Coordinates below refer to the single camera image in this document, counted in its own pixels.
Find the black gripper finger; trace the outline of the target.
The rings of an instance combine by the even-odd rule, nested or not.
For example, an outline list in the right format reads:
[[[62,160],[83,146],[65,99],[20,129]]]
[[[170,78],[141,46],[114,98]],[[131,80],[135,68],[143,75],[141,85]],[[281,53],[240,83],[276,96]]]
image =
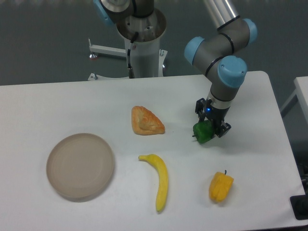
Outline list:
[[[206,100],[201,98],[196,101],[195,113],[198,115],[199,121],[203,122],[206,118]]]
[[[224,136],[231,129],[231,125],[224,121],[215,122],[214,127],[215,135],[219,138]]]

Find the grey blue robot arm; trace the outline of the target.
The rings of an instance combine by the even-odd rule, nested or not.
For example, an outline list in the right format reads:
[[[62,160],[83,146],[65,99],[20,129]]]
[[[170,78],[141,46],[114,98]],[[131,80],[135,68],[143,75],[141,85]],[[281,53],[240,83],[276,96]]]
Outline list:
[[[124,56],[129,78],[157,77],[162,73],[160,39],[167,21],[152,0],[96,0],[100,19],[116,25],[125,42]],[[231,126],[225,116],[244,82],[245,61],[234,55],[257,38],[257,27],[242,19],[230,0],[207,0],[205,5],[217,28],[211,40],[191,39],[185,47],[186,60],[211,82],[206,98],[196,102],[199,121],[193,133],[199,142],[224,136]]]

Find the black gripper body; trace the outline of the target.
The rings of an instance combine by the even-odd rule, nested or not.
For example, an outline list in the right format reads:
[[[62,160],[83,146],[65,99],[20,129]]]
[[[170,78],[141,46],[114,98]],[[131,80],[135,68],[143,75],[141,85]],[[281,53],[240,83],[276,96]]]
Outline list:
[[[206,100],[206,118],[207,118],[207,120],[209,120],[211,122],[213,130],[215,128],[214,123],[224,121],[228,110],[229,110],[229,108],[226,108],[226,109],[215,108],[212,105],[211,99]]]

